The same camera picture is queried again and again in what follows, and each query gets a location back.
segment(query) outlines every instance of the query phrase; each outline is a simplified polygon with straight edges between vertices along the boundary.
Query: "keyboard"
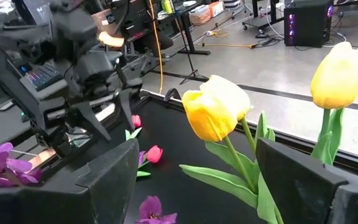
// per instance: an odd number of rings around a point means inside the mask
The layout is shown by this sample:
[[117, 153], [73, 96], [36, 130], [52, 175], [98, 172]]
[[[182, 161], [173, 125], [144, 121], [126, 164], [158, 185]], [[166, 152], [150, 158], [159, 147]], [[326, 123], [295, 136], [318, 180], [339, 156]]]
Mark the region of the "keyboard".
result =
[[41, 91], [63, 79], [63, 75], [50, 62], [44, 65], [34, 65], [31, 68], [21, 66], [20, 69], [25, 73], [24, 76], [30, 80], [36, 91]]

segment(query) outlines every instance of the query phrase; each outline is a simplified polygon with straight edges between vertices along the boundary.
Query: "purple flower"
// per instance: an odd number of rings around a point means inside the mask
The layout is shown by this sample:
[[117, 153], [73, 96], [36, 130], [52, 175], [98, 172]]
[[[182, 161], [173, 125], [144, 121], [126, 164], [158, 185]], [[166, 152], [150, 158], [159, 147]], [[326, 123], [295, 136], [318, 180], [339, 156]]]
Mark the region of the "purple flower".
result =
[[26, 174], [31, 170], [32, 164], [27, 161], [8, 158], [12, 150], [13, 145], [9, 142], [0, 145], [0, 177], [2, 177], [0, 184], [7, 185], [8, 181], [10, 182], [9, 185], [16, 185], [11, 180], [8, 180], [12, 176], [23, 184], [37, 183], [38, 180], [33, 175], [39, 175], [38, 171], [35, 170], [31, 174]]
[[162, 205], [157, 196], [148, 196], [140, 205], [139, 212], [140, 220], [135, 222], [140, 224], [174, 224], [177, 221], [176, 213], [162, 216]]
[[137, 164], [137, 166], [139, 167], [140, 165], [142, 165], [142, 163], [144, 162], [144, 159], [145, 159], [145, 157], [144, 157], [144, 154], [146, 153], [146, 151], [141, 151], [140, 153], [139, 153], [139, 163]]

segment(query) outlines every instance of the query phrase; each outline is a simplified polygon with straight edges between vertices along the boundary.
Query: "yellow tulip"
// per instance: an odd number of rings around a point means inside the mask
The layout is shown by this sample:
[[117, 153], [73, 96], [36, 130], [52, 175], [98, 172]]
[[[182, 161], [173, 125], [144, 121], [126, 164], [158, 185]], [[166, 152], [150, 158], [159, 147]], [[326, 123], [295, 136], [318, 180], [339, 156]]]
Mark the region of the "yellow tulip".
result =
[[237, 115], [213, 94], [189, 90], [182, 102], [191, 128], [202, 140], [221, 141], [236, 127]]
[[349, 106], [358, 97], [358, 49], [349, 42], [335, 45], [311, 81], [313, 102], [324, 109]]
[[251, 110], [247, 93], [225, 78], [211, 75], [206, 83], [201, 84], [200, 89], [202, 92], [215, 95], [229, 107], [230, 111], [235, 111], [238, 121]]

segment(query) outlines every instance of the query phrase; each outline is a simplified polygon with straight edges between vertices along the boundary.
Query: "wheel caster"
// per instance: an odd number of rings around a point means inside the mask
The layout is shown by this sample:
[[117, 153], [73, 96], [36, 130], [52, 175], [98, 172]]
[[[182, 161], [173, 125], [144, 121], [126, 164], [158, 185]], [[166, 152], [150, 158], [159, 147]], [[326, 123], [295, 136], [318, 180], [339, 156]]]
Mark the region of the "wheel caster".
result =
[[247, 24], [246, 24], [245, 22], [242, 22], [241, 24], [242, 24], [242, 28], [243, 28], [244, 30], [247, 30], [247, 29], [248, 29], [248, 26], [247, 26]]

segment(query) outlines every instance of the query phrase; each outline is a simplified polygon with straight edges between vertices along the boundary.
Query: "concrete floor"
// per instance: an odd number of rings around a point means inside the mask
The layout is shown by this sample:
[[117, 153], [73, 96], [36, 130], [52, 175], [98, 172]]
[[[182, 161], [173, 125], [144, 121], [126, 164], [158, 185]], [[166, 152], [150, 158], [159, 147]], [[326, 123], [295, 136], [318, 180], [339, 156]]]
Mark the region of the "concrete floor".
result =
[[[236, 20], [229, 20], [224, 27], [243, 18], [240, 13]], [[214, 27], [216, 18], [201, 27], [195, 27], [193, 38], [197, 39], [204, 31]], [[344, 34], [352, 45], [358, 45], [358, 14], [345, 14], [342, 18], [340, 33]], [[283, 32], [283, 24], [273, 25], [277, 32]], [[244, 31], [241, 23], [234, 24], [225, 30], [228, 36], [217, 38], [207, 37], [206, 44], [252, 44], [256, 41], [257, 30]], [[273, 34], [270, 28], [265, 30]], [[183, 45], [181, 39], [175, 41], [175, 46], [167, 52], [175, 52]], [[204, 47], [197, 45], [197, 49], [210, 50], [211, 55], [192, 55], [193, 64], [200, 74], [220, 75], [228, 80], [246, 86], [277, 90], [285, 93], [310, 96], [310, 81], [320, 61], [327, 55], [330, 48], [299, 51], [294, 47], [286, 47], [284, 43], [262, 49], [248, 49], [245, 47]], [[186, 75], [191, 72], [186, 55], [177, 54], [163, 67], [166, 72]], [[158, 92], [160, 75], [148, 73], [143, 77], [146, 90]], [[183, 94], [187, 90], [197, 90], [200, 82], [188, 81], [179, 85], [181, 79], [163, 76], [164, 94], [172, 87]], [[264, 110], [267, 114], [268, 125], [276, 130], [315, 141], [321, 128], [323, 111], [310, 101], [269, 95], [257, 91], [246, 91], [255, 108], [247, 115], [251, 123], [256, 123], [259, 114]], [[358, 155], [358, 110], [347, 109], [343, 117], [343, 137], [341, 149]]]

